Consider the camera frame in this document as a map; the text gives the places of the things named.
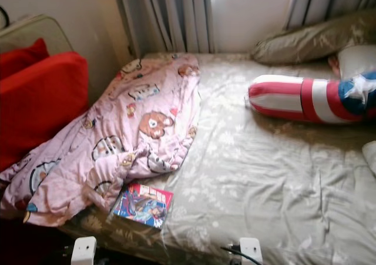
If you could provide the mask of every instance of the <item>white star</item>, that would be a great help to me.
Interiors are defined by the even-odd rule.
[[[362,103],[366,105],[368,94],[376,90],[376,80],[366,79],[364,76],[358,75],[352,81],[354,87],[345,94],[345,98],[361,99]]]

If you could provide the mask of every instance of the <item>red pillow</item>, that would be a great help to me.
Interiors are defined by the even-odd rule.
[[[28,48],[15,49],[0,55],[0,80],[49,57],[46,43],[40,38]]]
[[[0,81],[0,172],[88,109],[88,64],[75,52]]]

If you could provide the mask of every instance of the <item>fitted sheet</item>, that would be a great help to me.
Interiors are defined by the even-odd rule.
[[[376,178],[361,151],[376,139],[374,123],[289,122],[244,105],[259,75],[334,79],[329,67],[197,58],[202,103],[188,156],[177,172],[142,181],[174,193],[162,231],[95,207],[61,229],[161,264],[228,264],[219,247],[241,237],[259,239],[268,265],[376,264]]]

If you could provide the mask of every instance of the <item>pink blanket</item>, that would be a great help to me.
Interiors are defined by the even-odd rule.
[[[126,65],[102,97],[53,139],[0,174],[1,216],[59,226],[94,203],[105,211],[123,182],[179,168],[197,130],[197,60]]]

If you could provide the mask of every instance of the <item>comic book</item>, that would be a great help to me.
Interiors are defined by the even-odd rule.
[[[114,214],[161,229],[169,211],[173,193],[132,183],[122,193]]]

